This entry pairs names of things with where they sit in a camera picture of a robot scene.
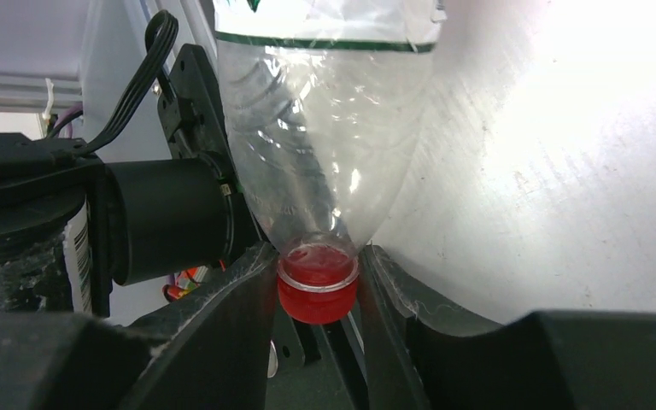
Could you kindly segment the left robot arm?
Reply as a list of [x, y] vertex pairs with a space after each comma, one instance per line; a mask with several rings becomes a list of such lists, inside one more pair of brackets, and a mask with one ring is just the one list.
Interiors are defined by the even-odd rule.
[[60, 163], [85, 142], [0, 133], [0, 312], [107, 317], [115, 285], [227, 266], [260, 240], [201, 46], [180, 49], [158, 115], [166, 160]]

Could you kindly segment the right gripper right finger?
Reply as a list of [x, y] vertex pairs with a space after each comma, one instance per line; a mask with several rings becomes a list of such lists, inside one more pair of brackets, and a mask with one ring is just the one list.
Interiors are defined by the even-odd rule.
[[360, 253], [373, 409], [656, 409], [656, 313], [464, 309], [388, 253]]

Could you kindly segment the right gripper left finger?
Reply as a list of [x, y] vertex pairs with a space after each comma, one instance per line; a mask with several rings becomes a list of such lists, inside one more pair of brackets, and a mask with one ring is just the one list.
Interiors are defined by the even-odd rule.
[[257, 243], [218, 278], [130, 324], [151, 360], [120, 408], [262, 409], [277, 258]]

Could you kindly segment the clear bottle white cap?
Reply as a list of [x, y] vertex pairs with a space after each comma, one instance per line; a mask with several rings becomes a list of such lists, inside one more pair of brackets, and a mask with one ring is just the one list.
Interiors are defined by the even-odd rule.
[[419, 141], [445, 19], [440, 1], [214, 3], [229, 149], [292, 319], [352, 309], [358, 254]]

